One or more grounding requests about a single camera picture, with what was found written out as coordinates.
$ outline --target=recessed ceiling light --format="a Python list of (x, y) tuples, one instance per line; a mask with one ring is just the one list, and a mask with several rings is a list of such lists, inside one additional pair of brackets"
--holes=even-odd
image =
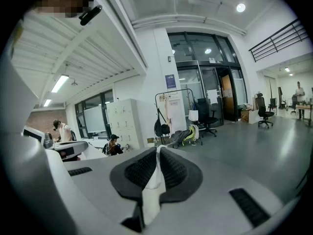
[(237, 11), (243, 12), (246, 9), (246, 6), (243, 3), (237, 5)]
[(58, 82), (57, 82), (57, 83), (55, 84), (55, 86), (53, 87), (53, 89), (52, 89), (51, 92), (57, 93), (58, 90), (60, 89), (60, 87), (61, 87), (61, 86), (65, 83), (65, 81), (67, 81), (67, 80), (68, 80), (68, 76), (62, 75), (62, 76), (59, 78)]
[(47, 107), (50, 102), (51, 102), (51, 99), (47, 99), (47, 100), (45, 101), (44, 107)]

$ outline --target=black office chair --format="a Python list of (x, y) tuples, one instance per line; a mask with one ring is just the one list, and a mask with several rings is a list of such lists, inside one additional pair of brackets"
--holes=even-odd
[(213, 133), (212, 131), (217, 132), (216, 129), (210, 129), (210, 125), (212, 123), (215, 123), (218, 121), (218, 119), (216, 117), (214, 117), (214, 114), (216, 112), (216, 110), (212, 110), (213, 115), (212, 117), (210, 117), (210, 111), (209, 111), (209, 106), (206, 102), (205, 98), (199, 98), (198, 102), (196, 103), (196, 109), (198, 110), (198, 115), (199, 115), (199, 123), (204, 125), (204, 128), (200, 128), (199, 127), (199, 131), (205, 131), (205, 132), (209, 132), (212, 133), (215, 137), (215, 133)]
[(297, 95), (293, 95), (291, 99), (292, 99), (292, 106), (291, 107), (293, 108), (293, 111), (290, 112), (290, 114), (291, 113), (297, 114), (297, 112), (295, 111), (295, 107), (296, 107), (296, 105), (298, 103)]
[(271, 107), (272, 105), (269, 105), (269, 112), (266, 111), (266, 106), (265, 106), (265, 102), (264, 102), (264, 98), (262, 97), (263, 94), (259, 93), (257, 94), (257, 98), (255, 99), (258, 107), (259, 107), (259, 116), (263, 118), (263, 120), (259, 121), (258, 123), (258, 127), (260, 126), (260, 124), (264, 123), (268, 126), (269, 123), (272, 124), (272, 126), (274, 125), (272, 122), (268, 121), (268, 118), (274, 115), (274, 112), (271, 112)]

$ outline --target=monitor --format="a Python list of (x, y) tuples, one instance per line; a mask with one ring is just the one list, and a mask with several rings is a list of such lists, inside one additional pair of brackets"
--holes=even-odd
[(45, 141), (45, 134), (41, 131), (38, 131), (36, 129), (33, 129), (29, 126), (25, 126), (23, 130), (23, 135), (32, 137), (37, 139), (42, 145), (44, 144)]

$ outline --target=table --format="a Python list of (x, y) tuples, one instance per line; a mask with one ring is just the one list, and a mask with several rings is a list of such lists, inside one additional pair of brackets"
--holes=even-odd
[(308, 123), (308, 127), (311, 127), (311, 121), (312, 121), (312, 104), (307, 104), (307, 105), (296, 105), (296, 109), (299, 110), (304, 110), (304, 116), (303, 118), (308, 117), (309, 119), (309, 123)]

